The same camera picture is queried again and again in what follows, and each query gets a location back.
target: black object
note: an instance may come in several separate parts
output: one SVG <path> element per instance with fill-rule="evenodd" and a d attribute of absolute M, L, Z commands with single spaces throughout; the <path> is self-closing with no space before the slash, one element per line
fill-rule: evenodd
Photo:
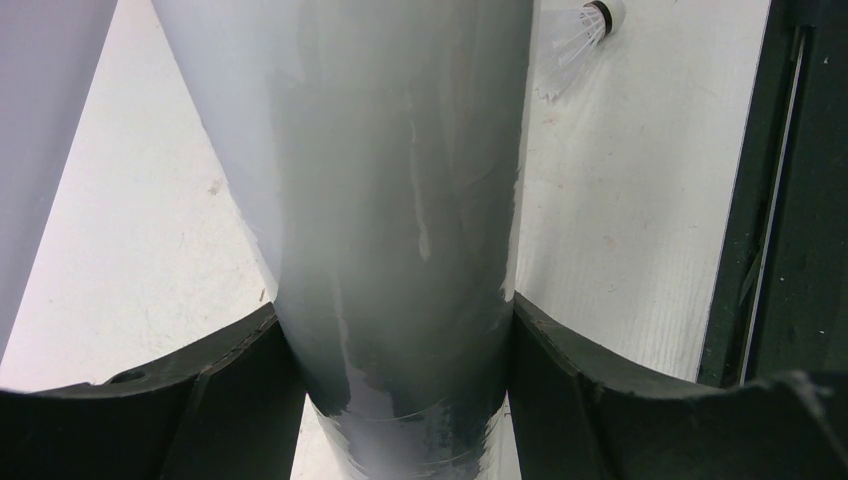
<path fill-rule="evenodd" d="M 722 391 L 625 360 L 521 296 L 513 323 L 524 480 L 848 478 L 848 375 Z M 269 304 L 106 385 L 0 392 L 0 478 L 288 478 L 303 400 Z"/>
<path fill-rule="evenodd" d="M 701 383 L 848 371 L 845 51 L 848 2 L 772 1 Z"/>

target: shuttlecock cork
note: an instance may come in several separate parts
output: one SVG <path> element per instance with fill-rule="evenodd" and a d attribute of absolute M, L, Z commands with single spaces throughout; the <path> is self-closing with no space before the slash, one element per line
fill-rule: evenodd
<path fill-rule="evenodd" d="M 624 22 L 622 0 L 595 0 L 582 8 L 543 11 L 536 50 L 536 90 L 557 99 L 577 78 L 595 46 Z"/>

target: glossy plastic surface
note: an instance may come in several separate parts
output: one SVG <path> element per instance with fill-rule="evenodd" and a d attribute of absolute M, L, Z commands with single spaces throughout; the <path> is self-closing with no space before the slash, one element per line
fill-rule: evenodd
<path fill-rule="evenodd" d="M 533 2 L 154 4 L 350 478 L 497 478 Z"/>

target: white shuttlecock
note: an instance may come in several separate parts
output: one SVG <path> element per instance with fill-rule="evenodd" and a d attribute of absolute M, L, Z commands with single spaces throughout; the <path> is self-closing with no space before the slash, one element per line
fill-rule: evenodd
<path fill-rule="evenodd" d="M 596 0 L 582 8 L 546 10 L 539 18 L 536 90 L 553 101 L 577 78 L 602 39 L 624 21 L 622 0 Z"/>

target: shuttlecock feather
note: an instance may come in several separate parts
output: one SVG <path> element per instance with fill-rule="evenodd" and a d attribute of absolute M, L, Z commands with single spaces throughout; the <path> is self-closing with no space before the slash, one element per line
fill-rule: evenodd
<path fill-rule="evenodd" d="M 587 3 L 581 8 L 546 10 L 539 18 L 536 90 L 556 100 L 574 82 L 595 46 L 624 20 L 621 0 Z"/>

